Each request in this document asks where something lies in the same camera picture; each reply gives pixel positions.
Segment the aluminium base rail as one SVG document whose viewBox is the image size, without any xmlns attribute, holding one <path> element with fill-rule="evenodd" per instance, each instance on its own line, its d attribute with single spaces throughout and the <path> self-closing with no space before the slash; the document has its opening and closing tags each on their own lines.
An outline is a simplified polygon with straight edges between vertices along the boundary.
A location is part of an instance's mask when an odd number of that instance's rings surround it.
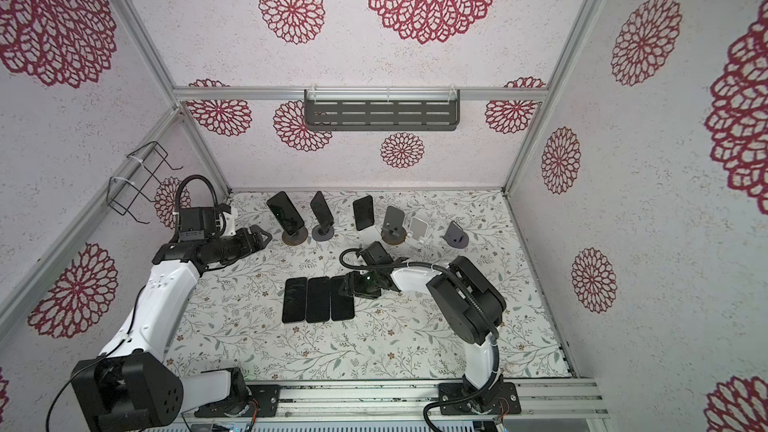
<svg viewBox="0 0 768 432">
<path fill-rule="evenodd" d="M 614 431 L 592 379 L 508 379 L 490 412 L 423 409 L 461 392 L 458 380 L 254 382 L 238 417 L 187 413 L 171 431 Z"/>
</svg>

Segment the wooden round phone stand left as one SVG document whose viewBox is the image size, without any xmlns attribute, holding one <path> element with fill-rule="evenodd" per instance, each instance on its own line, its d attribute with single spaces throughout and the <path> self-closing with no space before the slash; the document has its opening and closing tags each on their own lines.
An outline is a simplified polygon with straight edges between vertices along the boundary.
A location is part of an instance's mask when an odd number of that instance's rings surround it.
<svg viewBox="0 0 768 432">
<path fill-rule="evenodd" d="M 287 230 L 284 230 L 281 239 L 288 246 L 298 246 L 307 240 L 308 235 L 308 229 L 306 227 L 301 227 L 295 233 L 289 233 Z"/>
</svg>

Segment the grey metal wall shelf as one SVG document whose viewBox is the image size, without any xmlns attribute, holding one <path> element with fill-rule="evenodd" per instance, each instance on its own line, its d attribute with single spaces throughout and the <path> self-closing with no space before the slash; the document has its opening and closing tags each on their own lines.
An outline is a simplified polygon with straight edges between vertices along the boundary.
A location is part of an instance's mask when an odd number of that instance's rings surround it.
<svg viewBox="0 0 768 432">
<path fill-rule="evenodd" d="M 454 131 L 460 92 L 304 91 L 304 121 L 313 132 Z"/>
</svg>

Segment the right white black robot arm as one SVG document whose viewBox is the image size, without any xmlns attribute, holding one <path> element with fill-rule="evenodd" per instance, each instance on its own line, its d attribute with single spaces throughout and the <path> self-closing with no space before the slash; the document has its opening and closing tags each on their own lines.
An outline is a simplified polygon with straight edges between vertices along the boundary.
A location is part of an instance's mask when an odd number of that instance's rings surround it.
<svg viewBox="0 0 768 432">
<path fill-rule="evenodd" d="M 438 399 L 423 408 L 430 428 L 436 427 L 430 417 L 435 409 L 454 415 L 511 411 L 503 401 L 499 350 L 499 326 L 507 304 L 469 258 L 459 255 L 447 265 L 395 259 L 374 242 L 342 251 L 339 263 L 349 271 L 344 276 L 344 295 L 376 299 L 384 291 L 423 294 L 434 301 L 451 331 L 464 342 L 462 383 L 445 386 Z"/>
</svg>

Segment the purple round phone stand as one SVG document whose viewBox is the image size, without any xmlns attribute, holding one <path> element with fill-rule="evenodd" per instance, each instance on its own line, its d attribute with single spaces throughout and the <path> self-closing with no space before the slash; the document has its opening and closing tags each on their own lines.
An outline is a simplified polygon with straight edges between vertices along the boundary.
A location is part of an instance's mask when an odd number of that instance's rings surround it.
<svg viewBox="0 0 768 432">
<path fill-rule="evenodd" d="M 326 242 L 334 237 L 335 230 L 333 225 L 323 226 L 322 224 L 318 224 L 313 227 L 311 235 L 316 242 Z"/>
</svg>

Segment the white stand silver plate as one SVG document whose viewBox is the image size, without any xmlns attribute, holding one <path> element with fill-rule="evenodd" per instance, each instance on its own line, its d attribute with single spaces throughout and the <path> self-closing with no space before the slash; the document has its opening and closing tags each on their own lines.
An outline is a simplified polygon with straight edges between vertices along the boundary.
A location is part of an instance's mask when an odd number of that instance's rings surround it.
<svg viewBox="0 0 768 432">
<path fill-rule="evenodd" d="M 425 219 L 413 216 L 408 226 L 406 243 L 412 247 L 424 247 L 427 244 L 430 231 L 431 226 Z"/>
</svg>

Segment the wooden round stand grey plate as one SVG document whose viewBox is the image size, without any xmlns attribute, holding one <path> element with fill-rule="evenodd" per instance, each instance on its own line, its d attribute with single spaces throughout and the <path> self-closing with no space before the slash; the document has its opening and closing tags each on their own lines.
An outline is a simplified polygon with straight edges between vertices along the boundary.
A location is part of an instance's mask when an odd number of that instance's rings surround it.
<svg viewBox="0 0 768 432">
<path fill-rule="evenodd" d="M 402 244 L 407 238 L 404 221 L 405 213 L 403 210 L 394 206 L 388 206 L 381 229 L 382 240 L 392 246 Z"/>
</svg>

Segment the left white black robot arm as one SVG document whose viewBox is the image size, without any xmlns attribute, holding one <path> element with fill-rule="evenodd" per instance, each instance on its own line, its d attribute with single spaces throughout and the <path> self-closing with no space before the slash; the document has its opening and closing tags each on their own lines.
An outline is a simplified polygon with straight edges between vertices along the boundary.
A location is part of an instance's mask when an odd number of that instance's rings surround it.
<svg viewBox="0 0 768 432">
<path fill-rule="evenodd" d="M 168 426 L 200 408 L 239 416 L 253 403 L 238 367 L 181 378 L 166 365 L 180 319 L 200 278 L 233 265 L 272 241 L 257 225 L 237 228 L 230 207 L 183 209 L 172 239 L 152 259 L 132 311 L 94 359 L 75 365 L 69 385 L 92 431 Z"/>
</svg>

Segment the black phone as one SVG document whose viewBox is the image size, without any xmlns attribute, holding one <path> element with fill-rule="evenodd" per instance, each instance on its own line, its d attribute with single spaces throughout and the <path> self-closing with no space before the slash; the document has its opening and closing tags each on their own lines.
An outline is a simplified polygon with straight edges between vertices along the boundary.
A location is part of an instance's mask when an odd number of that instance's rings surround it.
<svg viewBox="0 0 768 432">
<path fill-rule="evenodd" d="M 363 231 L 375 225 L 373 197 L 366 195 L 356 199 L 353 204 L 353 216 L 357 231 Z"/>
<path fill-rule="evenodd" d="M 288 235 L 296 235 L 305 227 L 302 216 L 285 191 L 276 193 L 266 203 L 283 231 Z"/>
<path fill-rule="evenodd" d="M 331 320 L 347 321 L 355 318 L 354 295 L 349 290 L 345 275 L 330 279 Z"/>
<path fill-rule="evenodd" d="M 306 277 L 286 280 L 281 317 L 283 324 L 298 323 L 305 320 L 307 284 L 308 279 Z"/>
<path fill-rule="evenodd" d="M 306 312 L 307 323 L 324 323 L 331 314 L 331 279 L 329 277 L 311 278 L 307 282 Z"/>
<path fill-rule="evenodd" d="M 328 228 L 334 224 L 334 216 L 321 191 L 317 191 L 310 201 L 311 210 L 321 228 Z"/>
</svg>

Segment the dark purple folding stand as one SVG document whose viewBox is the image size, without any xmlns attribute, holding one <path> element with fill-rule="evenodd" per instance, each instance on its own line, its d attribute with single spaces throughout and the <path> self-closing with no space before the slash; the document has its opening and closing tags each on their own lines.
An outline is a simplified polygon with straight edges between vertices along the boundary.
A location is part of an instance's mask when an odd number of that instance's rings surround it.
<svg viewBox="0 0 768 432">
<path fill-rule="evenodd" d="M 470 242 L 468 234 L 456 221 L 449 223 L 442 239 L 447 245 L 455 249 L 465 249 Z"/>
</svg>

